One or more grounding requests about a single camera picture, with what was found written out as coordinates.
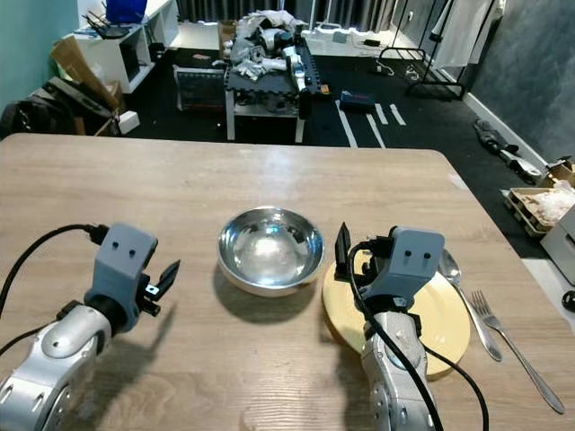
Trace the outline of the stainless steel bowl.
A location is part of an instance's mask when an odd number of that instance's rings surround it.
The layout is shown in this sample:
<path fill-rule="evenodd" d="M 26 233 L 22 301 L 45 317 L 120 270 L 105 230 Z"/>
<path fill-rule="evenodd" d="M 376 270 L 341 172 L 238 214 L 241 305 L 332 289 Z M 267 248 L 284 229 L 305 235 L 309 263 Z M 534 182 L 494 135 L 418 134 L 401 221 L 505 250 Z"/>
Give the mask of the stainless steel bowl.
<path fill-rule="evenodd" d="M 227 282 L 260 298 L 284 298 L 319 274 L 319 227 L 290 209 L 254 207 L 235 214 L 217 236 L 217 267 Z"/>

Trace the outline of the silver metal spoon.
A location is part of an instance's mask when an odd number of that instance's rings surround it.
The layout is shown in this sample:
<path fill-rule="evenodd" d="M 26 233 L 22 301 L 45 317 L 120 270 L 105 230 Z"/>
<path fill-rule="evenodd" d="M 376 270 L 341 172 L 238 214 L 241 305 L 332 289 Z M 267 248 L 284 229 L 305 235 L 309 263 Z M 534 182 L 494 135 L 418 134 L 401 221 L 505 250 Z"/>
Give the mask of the silver metal spoon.
<path fill-rule="evenodd" d="M 440 260 L 438 272 L 440 275 L 447 280 L 449 284 L 455 289 L 456 294 L 460 296 L 461 301 L 463 301 L 465 309 L 467 309 L 469 319 L 472 321 L 473 328 L 476 331 L 480 342 L 484 347 L 486 353 L 491 356 L 493 361 L 497 363 L 504 360 L 504 356 L 501 355 L 500 350 L 494 345 L 494 341 L 490 334 L 486 332 L 480 321 L 478 321 L 478 316 L 473 310 L 471 303 L 465 298 L 464 290 L 460 286 L 461 280 L 463 280 L 463 271 L 461 271 L 459 264 L 457 264 L 455 258 L 449 253 L 448 250 L 442 251 L 442 259 Z"/>

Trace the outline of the yellow round plate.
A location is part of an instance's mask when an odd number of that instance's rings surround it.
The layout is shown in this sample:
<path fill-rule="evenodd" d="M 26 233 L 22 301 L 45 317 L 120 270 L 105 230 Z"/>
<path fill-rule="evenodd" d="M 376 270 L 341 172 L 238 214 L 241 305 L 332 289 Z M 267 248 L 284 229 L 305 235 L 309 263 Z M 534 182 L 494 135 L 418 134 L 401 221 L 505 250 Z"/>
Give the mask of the yellow round plate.
<path fill-rule="evenodd" d="M 334 278 L 334 264 L 330 263 L 319 278 L 327 327 L 340 341 L 344 368 L 358 377 L 365 377 L 361 354 L 365 348 L 366 321 L 354 303 L 346 282 Z M 438 272 L 415 295 L 411 311 L 420 317 L 420 341 L 427 347 L 459 363 L 471 345 L 471 315 L 457 291 Z"/>

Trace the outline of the silver metal fork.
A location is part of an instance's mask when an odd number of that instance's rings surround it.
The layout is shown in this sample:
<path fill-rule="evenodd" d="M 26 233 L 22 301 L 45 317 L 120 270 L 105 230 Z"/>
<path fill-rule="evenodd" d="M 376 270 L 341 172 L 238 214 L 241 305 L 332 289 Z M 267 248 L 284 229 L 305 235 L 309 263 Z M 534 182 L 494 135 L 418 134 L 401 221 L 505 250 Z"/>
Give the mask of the silver metal fork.
<path fill-rule="evenodd" d="M 490 307 L 488 300 L 486 300 L 483 292 L 472 292 L 471 299 L 473 301 L 473 307 L 476 308 L 478 315 L 480 315 L 480 320 L 483 321 L 486 327 L 492 328 L 494 331 L 500 334 L 502 340 L 504 340 L 506 345 L 509 346 L 510 350 L 512 350 L 512 353 L 517 358 L 518 362 L 520 362 L 520 364 L 523 366 L 523 369 L 526 370 L 526 373 L 528 374 L 530 381 L 533 382 L 535 389 L 538 390 L 538 393 L 541 394 L 541 397 L 544 399 L 547 405 L 549 405 L 551 410 L 559 415 L 566 414 L 566 407 L 564 407 L 562 399 L 560 399 L 558 395 L 554 393 L 554 390 L 552 390 L 551 386 L 547 384 L 543 376 L 534 369 L 528 358 L 523 356 L 521 349 L 515 345 L 515 342 L 506 332 L 504 324 L 502 324 L 501 320 L 498 319 L 498 317 L 492 312 L 492 308 Z"/>

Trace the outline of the flat dark blue box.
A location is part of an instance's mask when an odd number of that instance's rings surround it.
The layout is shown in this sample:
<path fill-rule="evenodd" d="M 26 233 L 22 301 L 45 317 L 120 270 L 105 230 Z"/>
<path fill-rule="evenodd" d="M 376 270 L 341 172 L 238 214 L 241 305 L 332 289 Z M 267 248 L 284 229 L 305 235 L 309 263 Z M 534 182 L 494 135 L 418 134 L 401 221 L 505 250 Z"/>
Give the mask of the flat dark blue box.
<path fill-rule="evenodd" d="M 341 91 L 338 103 L 341 110 L 347 112 L 370 112 L 376 107 L 373 94 L 348 90 Z"/>

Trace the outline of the small white box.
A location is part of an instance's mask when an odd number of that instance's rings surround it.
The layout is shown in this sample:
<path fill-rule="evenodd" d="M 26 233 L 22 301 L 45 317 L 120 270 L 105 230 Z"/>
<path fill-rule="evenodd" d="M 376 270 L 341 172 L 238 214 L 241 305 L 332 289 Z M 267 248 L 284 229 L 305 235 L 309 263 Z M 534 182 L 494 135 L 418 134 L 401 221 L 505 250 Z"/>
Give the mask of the small white box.
<path fill-rule="evenodd" d="M 118 132 L 120 135 L 126 135 L 138 128 L 141 124 L 138 112 L 126 111 L 118 115 Z"/>

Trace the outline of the white-legged black workbench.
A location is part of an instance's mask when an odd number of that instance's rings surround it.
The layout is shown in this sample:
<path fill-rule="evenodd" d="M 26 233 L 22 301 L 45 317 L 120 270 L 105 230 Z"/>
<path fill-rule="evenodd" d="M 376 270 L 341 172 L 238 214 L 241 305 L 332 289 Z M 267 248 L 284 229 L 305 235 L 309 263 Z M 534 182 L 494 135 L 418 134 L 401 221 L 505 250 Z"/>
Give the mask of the white-legged black workbench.
<path fill-rule="evenodd" d="M 299 78 L 292 69 L 263 75 L 259 81 L 243 78 L 233 69 L 225 73 L 225 115 L 226 139 L 235 140 L 235 119 L 240 118 L 293 118 L 296 120 L 293 143 L 303 144 L 305 123 L 311 118 L 312 102 L 321 95 L 319 73 L 317 73 L 311 47 L 307 41 L 296 46 L 301 57 L 301 69 L 305 84 L 303 90 L 296 89 Z M 268 97 L 280 98 L 287 104 L 281 111 L 268 110 L 264 101 Z"/>

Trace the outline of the long black floor tool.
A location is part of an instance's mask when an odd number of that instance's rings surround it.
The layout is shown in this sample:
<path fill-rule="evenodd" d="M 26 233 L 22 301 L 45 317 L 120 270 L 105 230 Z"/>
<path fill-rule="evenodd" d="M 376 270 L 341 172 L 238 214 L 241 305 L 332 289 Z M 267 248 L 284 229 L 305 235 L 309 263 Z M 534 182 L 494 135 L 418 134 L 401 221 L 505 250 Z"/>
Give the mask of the long black floor tool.
<path fill-rule="evenodd" d="M 524 180 L 526 184 L 535 185 L 543 178 L 543 173 L 534 164 L 518 155 L 520 147 L 507 143 L 500 132 L 488 120 L 477 119 L 473 123 L 478 143 L 491 154 L 497 155 L 507 168 Z"/>

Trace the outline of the wooden tray with white stuff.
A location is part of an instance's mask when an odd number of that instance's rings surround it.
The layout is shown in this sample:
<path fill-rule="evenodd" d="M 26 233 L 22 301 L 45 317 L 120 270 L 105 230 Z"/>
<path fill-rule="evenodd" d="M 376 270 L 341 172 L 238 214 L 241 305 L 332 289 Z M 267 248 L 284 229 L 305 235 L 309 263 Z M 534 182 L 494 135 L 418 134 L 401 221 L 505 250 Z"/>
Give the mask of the wooden tray with white stuff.
<path fill-rule="evenodd" d="M 513 188 L 507 190 L 504 202 L 529 237 L 541 238 L 575 206 L 575 189 Z"/>

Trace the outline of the black metal clothes rack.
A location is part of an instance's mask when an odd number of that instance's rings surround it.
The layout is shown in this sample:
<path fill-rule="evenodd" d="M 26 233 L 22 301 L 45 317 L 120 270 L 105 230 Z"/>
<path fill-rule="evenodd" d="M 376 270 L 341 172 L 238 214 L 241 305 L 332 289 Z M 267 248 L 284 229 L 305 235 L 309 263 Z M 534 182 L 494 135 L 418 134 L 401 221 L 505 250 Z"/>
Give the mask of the black metal clothes rack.
<path fill-rule="evenodd" d="M 403 23 L 395 25 L 392 44 L 376 57 L 379 73 L 398 71 L 405 83 L 406 97 L 437 97 L 443 100 L 462 100 L 469 92 L 463 75 L 467 66 L 460 66 L 452 74 L 448 66 L 437 65 L 434 56 L 442 45 L 442 28 L 452 15 L 453 0 L 416 0 L 424 3 L 426 16 L 422 28 L 408 40 L 407 46 L 398 46 L 403 34 Z"/>

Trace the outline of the black plastic crate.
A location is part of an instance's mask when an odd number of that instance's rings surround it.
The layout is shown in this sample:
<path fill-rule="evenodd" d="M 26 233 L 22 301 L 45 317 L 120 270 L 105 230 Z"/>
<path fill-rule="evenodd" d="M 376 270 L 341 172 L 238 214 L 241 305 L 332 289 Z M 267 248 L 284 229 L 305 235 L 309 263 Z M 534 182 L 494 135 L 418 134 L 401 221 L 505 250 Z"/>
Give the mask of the black plastic crate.
<path fill-rule="evenodd" d="M 173 67 L 177 110 L 222 110 L 225 107 L 225 70 Z"/>

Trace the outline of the white drawer cabinet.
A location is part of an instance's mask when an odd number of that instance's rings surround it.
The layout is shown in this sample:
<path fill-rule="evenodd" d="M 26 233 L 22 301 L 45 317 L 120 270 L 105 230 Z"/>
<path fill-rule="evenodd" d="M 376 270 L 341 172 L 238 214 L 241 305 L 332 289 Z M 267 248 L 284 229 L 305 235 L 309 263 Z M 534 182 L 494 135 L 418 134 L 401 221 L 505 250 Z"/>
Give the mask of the white drawer cabinet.
<path fill-rule="evenodd" d="M 575 206 L 544 235 L 541 245 L 564 278 L 575 285 Z"/>

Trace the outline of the black backpack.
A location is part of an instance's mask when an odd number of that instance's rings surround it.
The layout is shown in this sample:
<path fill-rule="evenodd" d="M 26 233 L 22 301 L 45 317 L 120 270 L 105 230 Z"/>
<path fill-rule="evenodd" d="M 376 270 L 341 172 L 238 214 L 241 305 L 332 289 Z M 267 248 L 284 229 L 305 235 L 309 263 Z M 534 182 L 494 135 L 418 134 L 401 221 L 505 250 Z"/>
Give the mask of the black backpack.
<path fill-rule="evenodd" d="M 68 78 L 52 77 L 29 97 L 4 107 L 0 138 L 16 133 L 118 136 L 124 106 L 119 83 L 95 91 Z"/>

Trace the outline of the small open cardboard box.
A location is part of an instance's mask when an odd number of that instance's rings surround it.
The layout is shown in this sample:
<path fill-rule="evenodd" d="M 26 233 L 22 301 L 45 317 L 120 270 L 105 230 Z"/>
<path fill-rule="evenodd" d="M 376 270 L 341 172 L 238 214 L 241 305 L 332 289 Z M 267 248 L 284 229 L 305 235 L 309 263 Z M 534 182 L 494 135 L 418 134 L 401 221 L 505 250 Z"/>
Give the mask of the small open cardboard box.
<path fill-rule="evenodd" d="M 547 170 L 538 181 L 539 188 L 553 188 L 558 181 L 567 181 L 575 188 L 575 162 L 568 157 L 546 165 Z"/>

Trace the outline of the white shelf unit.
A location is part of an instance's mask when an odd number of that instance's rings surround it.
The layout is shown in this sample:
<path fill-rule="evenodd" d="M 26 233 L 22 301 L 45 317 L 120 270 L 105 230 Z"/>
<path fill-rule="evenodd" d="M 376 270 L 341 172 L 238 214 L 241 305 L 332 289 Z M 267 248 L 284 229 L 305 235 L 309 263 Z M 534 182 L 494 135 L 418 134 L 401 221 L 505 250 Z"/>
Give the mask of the white shelf unit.
<path fill-rule="evenodd" d="M 124 93 L 138 89 L 178 36 L 175 0 L 147 0 L 140 23 L 123 24 L 127 34 L 119 40 L 105 40 L 91 28 L 92 23 L 107 23 L 106 0 L 75 0 L 75 4 L 81 26 L 71 36 L 98 77 L 107 84 L 118 82 Z"/>

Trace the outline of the pile of robot parts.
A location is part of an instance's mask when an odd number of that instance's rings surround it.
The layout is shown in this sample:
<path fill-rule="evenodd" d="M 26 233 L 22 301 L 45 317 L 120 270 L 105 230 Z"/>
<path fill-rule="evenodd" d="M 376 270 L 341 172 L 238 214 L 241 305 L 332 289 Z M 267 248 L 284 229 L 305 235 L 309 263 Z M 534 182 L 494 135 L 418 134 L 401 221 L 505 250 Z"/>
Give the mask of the pile of robot parts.
<path fill-rule="evenodd" d="M 256 11 L 235 22 L 230 62 L 239 75 L 259 81 L 267 73 L 292 73 L 301 62 L 308 23 L 287 11 Z"/>

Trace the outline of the brown cardboard sheet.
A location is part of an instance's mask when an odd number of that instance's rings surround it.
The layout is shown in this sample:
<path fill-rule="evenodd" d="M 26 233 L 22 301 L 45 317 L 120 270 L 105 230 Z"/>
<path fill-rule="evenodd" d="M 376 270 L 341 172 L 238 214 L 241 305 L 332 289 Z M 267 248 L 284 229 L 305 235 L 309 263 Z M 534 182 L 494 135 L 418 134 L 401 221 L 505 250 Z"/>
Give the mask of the brown cardboard sheet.
<path fill-rule="evenodd" d="M 55 42 L 50 51 L 50 57 L 57 62 L 62 73 L 66 73 L 73 81 L 90 90 L 95 97 L 106 103 L 110 110 L 114 112 L 122 110 L 124 101 L 119 82 L 104 81 L 95 73 L 95 70 L 84 57 L 81 46 L 73 36 Z"/>

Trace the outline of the tall brown cardboard box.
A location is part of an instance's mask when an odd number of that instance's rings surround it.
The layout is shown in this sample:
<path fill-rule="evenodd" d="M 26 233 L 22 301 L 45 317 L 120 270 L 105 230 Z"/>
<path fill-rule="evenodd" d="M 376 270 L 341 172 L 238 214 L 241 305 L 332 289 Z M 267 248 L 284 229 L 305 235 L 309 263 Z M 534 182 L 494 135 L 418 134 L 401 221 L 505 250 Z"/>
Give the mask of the tall brown cardboard box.
<path fill-rule="evenodd" d="M 227 57 L 229 49 L 234 45 L 236 20 L 222 20 L 217 22 L 219 56 Z"/>

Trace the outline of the dark grey curtain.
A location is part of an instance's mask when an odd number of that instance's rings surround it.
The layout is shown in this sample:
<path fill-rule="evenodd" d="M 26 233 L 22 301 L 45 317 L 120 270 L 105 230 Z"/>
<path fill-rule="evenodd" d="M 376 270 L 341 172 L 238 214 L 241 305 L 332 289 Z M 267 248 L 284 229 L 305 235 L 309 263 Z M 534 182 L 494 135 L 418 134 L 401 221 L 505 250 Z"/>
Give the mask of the dark grey curtain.
<path fill-rule="evenodd" d="M 374 31 L 390 24 L 403 0 L 175 0 L 182 21 L 238 20 L 256 11 L 288 11 L 305 23 L 334 23 Z"/>

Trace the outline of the white hanging garment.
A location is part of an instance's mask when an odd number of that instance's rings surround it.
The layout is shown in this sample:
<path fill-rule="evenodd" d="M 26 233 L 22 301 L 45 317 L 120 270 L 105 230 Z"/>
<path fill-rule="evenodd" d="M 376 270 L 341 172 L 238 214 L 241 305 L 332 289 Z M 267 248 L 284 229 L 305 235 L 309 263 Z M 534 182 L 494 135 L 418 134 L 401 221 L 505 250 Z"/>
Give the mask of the white hanging garment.
<path fill-rule="evenodd" d="M 500 0 L 447 0 L 431 32 L 431 39 L 437 42 L 432 65 L 469 65 L 486 16 L 499 3 Z"/>

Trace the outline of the blue plastic container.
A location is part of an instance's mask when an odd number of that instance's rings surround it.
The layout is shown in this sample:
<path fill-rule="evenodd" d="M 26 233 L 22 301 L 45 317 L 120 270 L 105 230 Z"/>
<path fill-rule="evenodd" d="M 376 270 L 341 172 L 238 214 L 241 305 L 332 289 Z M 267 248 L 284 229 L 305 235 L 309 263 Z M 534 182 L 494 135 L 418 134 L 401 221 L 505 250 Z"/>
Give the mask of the blue plastic container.
<path fill-rule="evenodd" d="M 106 0 L 104 17 L 115 24 L 139 24 L 146 17 L 148 0 Z"/>

